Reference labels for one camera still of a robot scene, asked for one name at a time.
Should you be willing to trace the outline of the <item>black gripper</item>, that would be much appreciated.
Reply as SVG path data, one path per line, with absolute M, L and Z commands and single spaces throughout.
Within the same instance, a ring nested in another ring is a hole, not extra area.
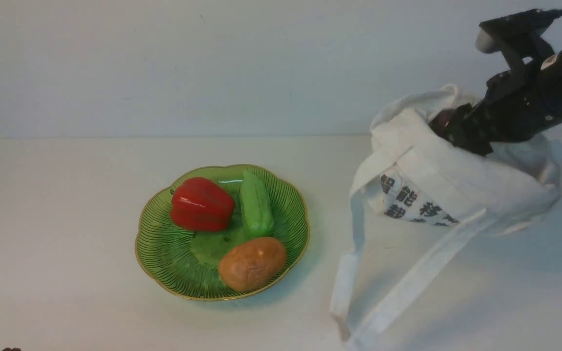
M 522 143 L 542 133 L 551 127 L 552 115 L 540 96 L 539 75 L 504 72 L 492 77 L 480 102 L 454 108 L 443 139 L 486 156 L 493 153 L 493 143 Z

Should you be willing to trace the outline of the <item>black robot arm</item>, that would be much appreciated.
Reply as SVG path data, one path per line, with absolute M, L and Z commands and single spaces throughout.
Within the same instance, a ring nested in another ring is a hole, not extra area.
M 441 110 L 430 122 L 439 137 L 481 156 L 493 143 L 522 143 L 562 124 L 562 51 L 520 61 L 487 82 L 484 98 Z

